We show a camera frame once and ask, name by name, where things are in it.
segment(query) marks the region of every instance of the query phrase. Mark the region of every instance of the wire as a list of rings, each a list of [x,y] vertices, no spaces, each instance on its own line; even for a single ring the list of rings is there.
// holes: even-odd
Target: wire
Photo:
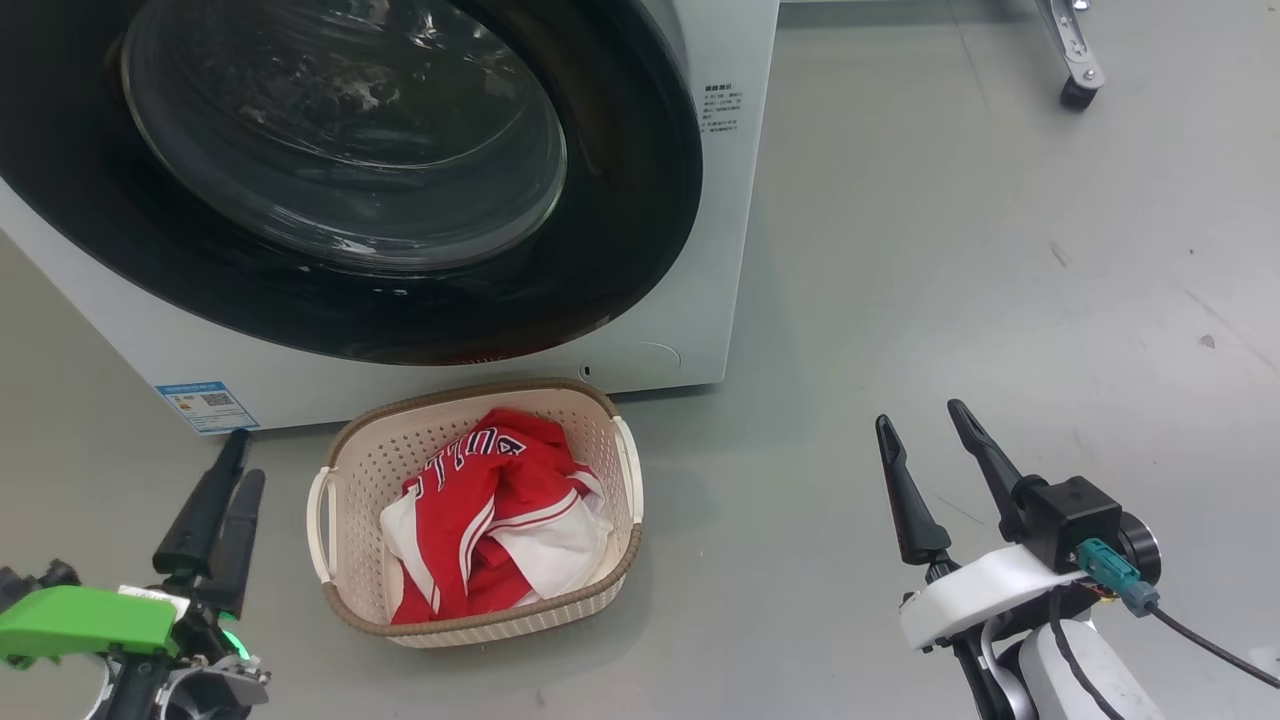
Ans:
[[[1271,674],[1268,674],[1267,671],[1265,671],[1265,670],[1262,670],[1260,667],[1254,667],[1253,665],[1249,665],[1248,662],[1240,660],[1239,657],[1231,655],[1230,652],[1228,652],[1228,651],[1217,647],[1216,644],[1213,644],[1213,643],[1208,642],[1207,639],[1202,638],[1201,635],[1196,634],[1187,625],[1183,625],[1178,620],[1174,620],[1172,618],[1170,618],[1169,614],[1165,612],[1164,610],[1161,610],[1160,606],[1156,605],[1155,602],[1148,602],[1147,603],[1147,610],[1149,610],[1151,614],[1155,615],[1156,618],[1160,618],[1161,623],[1164,623],[1164,624],[1169,625],[1170,628],[1172,628],[1172,630],[1175,633],[1178,633],[1179,635],[1183,635],[1184,638],[1187,638],[1187,639],[1192,641],[1193,643],[1201,646],[1202,648],[1210,651],[1211,653],[1213,653],[1215,656],[1217,656],[1220,660],[1230,664],[1236,670],[1240,670],[1242,673],[1245,673],[1245,674],[1248,674],[1248,675],[1251,675],[1253,678],[1257,678],[1257,679],[1262,680],[1263,683],[1271,685],[1272,688],[1280,689],[1280,678],[1276,678],[1275,675],[1271,675]]]
[[[1089,693],[1093,697],[1093,702],[1098,703],[1098,710],[1110,720],[1124,720],[1124,716],[1116,712],[1116,708],[1111,707],[1107,698],[1102,697],[1098,688],[1093,687],[1093,683],[1089,682],[1088,675],[1084,674],[1084,669],[1080,667],[1080,662],[1075,659],[1075,653],[1071,652],[1071,646],[1066,642],[1066,633],[1062,632],[1062,594],[1065,593],[1066,588],[1056,587],[1048,597],[1048,625],[1053,630],[1053,641],[1057,642],[1057,651],[1062,653],[1062,660],[1066,660],[1066,666],[1071,669],[1071,675],[1075,675],[1075,682],[1080,683],[1084,692]]]

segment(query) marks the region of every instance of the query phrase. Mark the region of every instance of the basket handle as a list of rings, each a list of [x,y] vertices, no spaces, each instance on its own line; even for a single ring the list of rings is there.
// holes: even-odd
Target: basket handle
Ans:
[[[320,578],[320,583],[333,582],[333,575],[337,570],[333,566],[334,556],[334,520],[338,515],[338,506],[335,503],[337,492],[333,488],[333,482],[329,479],[332,471],[329,468],[320,468],[320,473],[316,474],[316,479],[311,482],[311,492],[307,493],[307,543],[311,548],[311,565],[315,568],[316,577]],[[320,537],[320,500],[321,496],[328,496],[329,500],[329,518],[326,529],[329,530],[329,548],[328,552],[324,547],[324,541]]]
[[[621,415],[613,416],[613,427],[617,430],[614,439],[618,445],[618,455],[622,456],[622,462],[630,470],[626,491],[627,505],[631,507],[631,521],[639,525],[644,521],[644,480],[640,475],[640,452],[636,450],[636,439],[631,434],[631,428]]]

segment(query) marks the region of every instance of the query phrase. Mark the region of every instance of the plastic basket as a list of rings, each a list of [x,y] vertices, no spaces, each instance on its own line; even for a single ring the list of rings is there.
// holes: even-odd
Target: plastic basket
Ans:
[[[379,515],[407,478],[494,407],[564,428],[575,460],[590,465],[604,488],[613,523],[604,560],[586,587],[568,594],[471,618],[390,625],[403,580],[383,543]],[[344,623],[407,647],[448,647],[545,630],[603,610],[640,550],[643,516],[640,461],[627,424],[595,388],[553,379],[429,395],[352,420],[311,484],[307,538],[325,597]]]

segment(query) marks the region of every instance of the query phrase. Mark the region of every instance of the red clothing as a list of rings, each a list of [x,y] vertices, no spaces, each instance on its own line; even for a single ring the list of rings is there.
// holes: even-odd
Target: red clothing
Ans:
[[[573,589],[563,587],[594,570],[579,565],[599,562],[609,529],[595,515],[599,483],[573,461],[564,430],[512,410],[489,413],[402,493],[381,518],[404,574],[393,624],[492,612],[531,591]]]

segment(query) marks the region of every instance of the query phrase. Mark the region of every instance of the gray floor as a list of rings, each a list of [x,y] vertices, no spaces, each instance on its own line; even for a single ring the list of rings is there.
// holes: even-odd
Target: gray floor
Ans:
[[[730,377],[626,404],[648,533],[603,615],[430,653],[346,629],[302,538],[333,428],[266,434],[242,628],[275,673],[261,717],[972,717],[956,664],[902,647],[920,573],[872,434],[890,413],[960,560],[997,547],[952,396],[1024,471],[1146,519],[1167,610],[1280,646],[1280,13],[1097,5],[1111,82],[1084,115],[1056,106],[1030,4],[785,12]],[[0,281],[0,561],[147,583],[215,446],[8,242]],[[1153,620],[1097,615],[1169,717],[1276,717]],[[87,667],[0,673],[0,715],[79,717]]]

